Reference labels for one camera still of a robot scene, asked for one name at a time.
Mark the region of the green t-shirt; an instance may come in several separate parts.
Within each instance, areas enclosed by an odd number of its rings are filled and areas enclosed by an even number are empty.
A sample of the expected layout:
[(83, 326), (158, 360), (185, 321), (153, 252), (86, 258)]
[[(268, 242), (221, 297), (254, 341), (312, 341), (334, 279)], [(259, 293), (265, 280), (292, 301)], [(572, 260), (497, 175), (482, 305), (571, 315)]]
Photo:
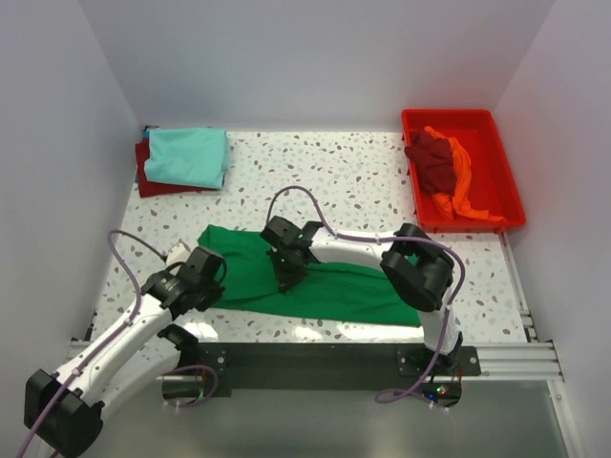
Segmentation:
[(293, 318), (418, 327), (417, 312), (396, 295), (383, 273), (344, 263), (313, 264), (304, 281), (282, 293), (256, 232), (209, 225), (198, 245), (221, 254), (228, 271), (218, 308)]

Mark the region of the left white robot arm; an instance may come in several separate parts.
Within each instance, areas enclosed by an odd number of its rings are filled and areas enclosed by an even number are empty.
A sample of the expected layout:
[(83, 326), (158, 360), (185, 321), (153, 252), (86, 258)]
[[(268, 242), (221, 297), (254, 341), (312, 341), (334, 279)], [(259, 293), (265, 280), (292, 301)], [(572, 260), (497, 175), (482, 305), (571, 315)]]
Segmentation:
[(198, 362), (198, 338), (177, 318), (205, 311), (224, 291), (222, 255), (172, 247), (164, 269), (137, 290), (134, 302), (95, 341), (52, 372), (39, 369), (25, 385), (25, 441), (38, 437), (55, 456), (79, 457), (104, 423), (157, 377), (187, 374)]

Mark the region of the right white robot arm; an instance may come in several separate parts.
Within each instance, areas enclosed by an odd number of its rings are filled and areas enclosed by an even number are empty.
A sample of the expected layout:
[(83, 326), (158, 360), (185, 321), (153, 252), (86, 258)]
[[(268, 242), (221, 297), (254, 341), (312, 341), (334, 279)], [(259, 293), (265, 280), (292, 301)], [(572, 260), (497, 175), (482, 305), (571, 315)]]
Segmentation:
[(400, 300), (415, 309), (424, 331), (425, 362), (438, 375), (459, 363), (462, 333), (450, 309), (455, 261), (442, 245), (414, 224), (394, 233), (340, 233), (321, 222), (298, 227), (282, 217), (272, 218), (260, 233), (279, 291), (302, 282), (310, 264), (344, 263), (383, 273)]

